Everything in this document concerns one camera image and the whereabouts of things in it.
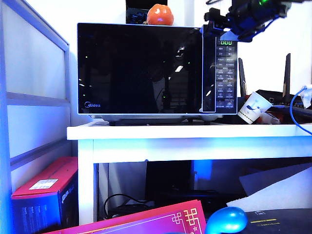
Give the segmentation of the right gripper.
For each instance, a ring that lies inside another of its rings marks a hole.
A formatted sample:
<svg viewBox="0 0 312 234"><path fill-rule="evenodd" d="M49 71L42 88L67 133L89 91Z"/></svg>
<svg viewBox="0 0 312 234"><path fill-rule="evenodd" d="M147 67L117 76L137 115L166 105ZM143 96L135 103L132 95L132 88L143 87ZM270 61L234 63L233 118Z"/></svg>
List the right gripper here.
<svg viewBox="0 0 312 234"><path fill-rule="evenodd" d="M220 40L253 40L254 36L265 30L265 23L256 17L260 8L258 0L233 0L227 17L222 16L219 9L210 8L204 15L204 20L208 22L204 25L204 32L220 34L230 28L230 31L222 33Z"/></svg>

